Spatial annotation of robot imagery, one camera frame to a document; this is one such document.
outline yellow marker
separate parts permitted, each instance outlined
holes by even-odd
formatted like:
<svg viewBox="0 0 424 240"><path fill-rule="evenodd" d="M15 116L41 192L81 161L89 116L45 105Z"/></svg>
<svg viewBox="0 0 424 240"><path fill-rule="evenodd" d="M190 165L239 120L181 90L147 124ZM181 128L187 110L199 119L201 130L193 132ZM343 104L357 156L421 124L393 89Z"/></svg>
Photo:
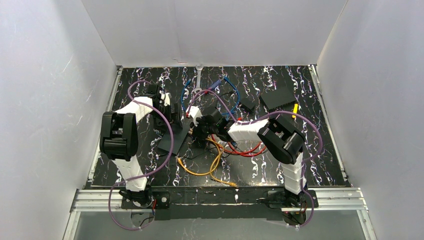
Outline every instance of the yellow marker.
<svg viewBox="0 0 424 240"><path fill-rule="evenodd" d="M297 114L298 113L298 108L299 108L299 104L295 103L294 104L294 108L293 108L293 113ZM296 119L296 116L295 115L291 115L291 117L293 119Z"/></svg>

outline glass panel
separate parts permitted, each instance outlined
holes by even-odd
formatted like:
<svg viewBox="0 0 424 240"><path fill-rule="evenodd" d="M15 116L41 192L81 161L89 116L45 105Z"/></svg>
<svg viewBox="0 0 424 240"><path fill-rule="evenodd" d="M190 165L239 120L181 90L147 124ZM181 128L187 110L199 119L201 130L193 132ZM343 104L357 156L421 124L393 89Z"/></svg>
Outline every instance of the glass panel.
<svg viewBox="0 0 424 240"><path fill-rule="evenodd" d="M116 219L132 226L129 212L115 212ZM134 224L147 213L133 214ZM309 224L299 231L286 227L283 221L263 218L172 219L154 221L142 231L124 230L111 220L108 212L82 212L76 240L365 240L356 210L315 211Z"/></svg>

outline black marbled surface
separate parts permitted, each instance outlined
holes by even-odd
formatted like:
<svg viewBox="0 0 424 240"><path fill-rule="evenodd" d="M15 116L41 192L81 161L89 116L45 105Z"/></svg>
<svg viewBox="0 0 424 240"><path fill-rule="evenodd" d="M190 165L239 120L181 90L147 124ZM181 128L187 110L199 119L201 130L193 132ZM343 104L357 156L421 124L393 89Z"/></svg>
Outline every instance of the black marbled surface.
<svg viewBox="0 0 424 240"><path fill-rule="evenodd" d="M324 149L319 159L308 163L306 179L310 186L345 186L336 152L331 141L331 137L318 101L317 92L314 88L312 77L308 66L237 66L237 67L204 67L201 73L201 86L207 88L222 75L228 75L230 81L237 87L241 97L248 97L256 103L255 114L246 114L237 109L237 117L242 117L244 121L256 119L266 114L266 110L260 104L259 94L272 91L276 88L287 87L293 91L299 103L298 113L310 119L319 129L323 137ZM192 90L196 82L195 67L155 67L155 68L124 68L116 91L112 110L118 110L130 102L127 96L127 89L131 83L137 80L153 81L161 83L167 92L171 93L173 102L180 102L182 89L189 79L193 79L187 90L184 92L184 104L187 107L192 96ZM133 93L143 92L143 84L134 87ZM217 89L217 93L222 94L231 91L228 83L224 83ZM225 95L224 101L231 109L237 95ZM205 107L206 104L216 105L217 100L206 95L196 101L196 106ZM292 111L293 106L285 107L283 110ZM294 125L306 135L307 143L304 158L309 157L316 151L317 138L312 129L299 119L294 120ZM164 156L159 157L156 146L162 134L153 129L151 116L146 117L138 124L139 150L137 152L138 161L144 173L154 170L165 160ZM256 145L255 142L239 142L238 146L242 150L247 150ZM191 138L187 138L180 150L180 156L197 156L203 153L205 148L197 146ZM271 154L261 154L256 157L229 156L223 159L221 166L215 171L215 176L225 181L237 183L238 186L281 186L284 183L281 164L273 158ZM215 155L206 153L194 160L186 159L185 163L194 172L208 172ZM115 182L122 180L115 164L104 154L98 158L94 178L91 187L109 187ZM204 187L204 186L225 186L224 184L211 181L209 176L193 176L182 169L174 157L169 164L154 176L150 177L152 186L176 186L176 187Z"/></svg>

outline yellow object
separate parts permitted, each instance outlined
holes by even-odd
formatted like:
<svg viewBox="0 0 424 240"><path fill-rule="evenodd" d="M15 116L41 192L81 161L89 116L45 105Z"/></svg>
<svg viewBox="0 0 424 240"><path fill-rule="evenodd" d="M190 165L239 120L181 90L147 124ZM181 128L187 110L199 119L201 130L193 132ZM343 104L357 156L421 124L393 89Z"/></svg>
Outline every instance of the yellow object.
<svg viewBox="0 0 424 240"><path fill-rule="evenodd" d="M224 153L224 146L222 146L221 144L217 143L216 141L207 138L206 140L208 140L209 142L212 142L215 146L216 149L218 149L218 155L215 157L215 159L213 160L212 164L210 165L210 169L209 172L205 172L205 173L196 173L196 172L192 172L190 170L188 170L183 162L181 161L181 158L177 157L177 161L178 163L181 165L181 167L189 174L191 175L195 175L195 176L206 176L206 175L210 175L215 181L219 182L219 183L223 183L223 184L227 184L230 185L231 187L237 187L237 184L235 184L234 182L230 182L230 181L222 181L218 178L216 178L213 175L213 172L218 168L218 166L220 165L220 160L221 160L221 155Z"/></svg>
<svg viewBox="0 0 424 240"><path fill-rule="evenodd" d="M299 104L295 103L294 104L294 108L293 108L293 113L297 114L298 113L298 108L299 108ZM295 115L291 115L291 117L293 119L296 119L296 116Z"/></svg>

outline white wall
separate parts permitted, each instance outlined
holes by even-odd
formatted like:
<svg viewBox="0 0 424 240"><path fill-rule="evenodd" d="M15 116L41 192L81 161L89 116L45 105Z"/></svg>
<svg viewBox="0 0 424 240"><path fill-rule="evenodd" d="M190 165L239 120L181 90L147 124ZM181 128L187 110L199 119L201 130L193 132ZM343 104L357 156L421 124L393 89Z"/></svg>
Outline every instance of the white wall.
<svg viewBox="0 0 424 240"><path fill-rule="evenodd" d="M117 65L308 65L346 0L82 0Z"/></svg>
<svg viewBox="0 0 424 240"><path fill-rule="evenodd" d="M0 1L0 239L61 239L116 67L80 0Z"/></svg>
<svg viewBox="0 0 424 240"><path fill-rule="evenodd" d="M379 239L424 234L424 2L348 1L318 61L350 181Z"/></svg>

